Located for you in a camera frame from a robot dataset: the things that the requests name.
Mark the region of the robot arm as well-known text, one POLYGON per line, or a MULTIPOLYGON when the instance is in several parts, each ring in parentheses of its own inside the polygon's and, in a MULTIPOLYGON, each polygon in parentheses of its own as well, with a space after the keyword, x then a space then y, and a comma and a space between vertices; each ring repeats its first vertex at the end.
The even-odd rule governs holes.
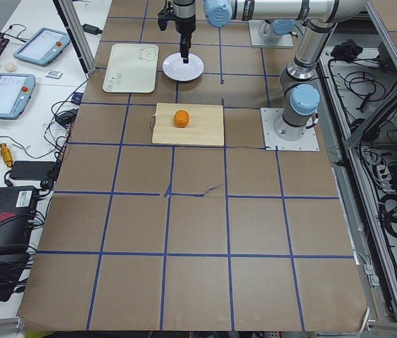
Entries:
MULTIPOLYGON (((203 12, 208 24, 224 27, 231 20, 306 20, 304 36, 292 62, 297 68, 313 68, 337 23, 361 12, 366 1, 205 1, 203 12)), ((191 36, 196 29, 194 1, 166 1, 158 13, 158 26, 165 30, 169 21, 181 35, 180 51, 189 60, 191 36)))
POLYGON ((366 1, 285 1, 279 7, 287 18, 307 20, 294 59, 283 70, 280 81, 285 108, 275 122, 282 139, 302 137, 310 116, 320 103, 320 93, 311 85, 315 67, 335 27, 364 9, 366 1))

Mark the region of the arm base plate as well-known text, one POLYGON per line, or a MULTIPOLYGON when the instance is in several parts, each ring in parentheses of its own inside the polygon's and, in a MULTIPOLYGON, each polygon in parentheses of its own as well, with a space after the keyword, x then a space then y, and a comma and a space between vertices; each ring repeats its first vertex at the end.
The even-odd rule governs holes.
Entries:
POLYGON ((291 38, 295 21, 292 19, 251 20, 251 46, 260 48, 292 49, 291 38))
POLYGON ((283 108, 261 108, 265 149, 268 151, 319 151, 313 119, 301 127, 287 125, 283 108))

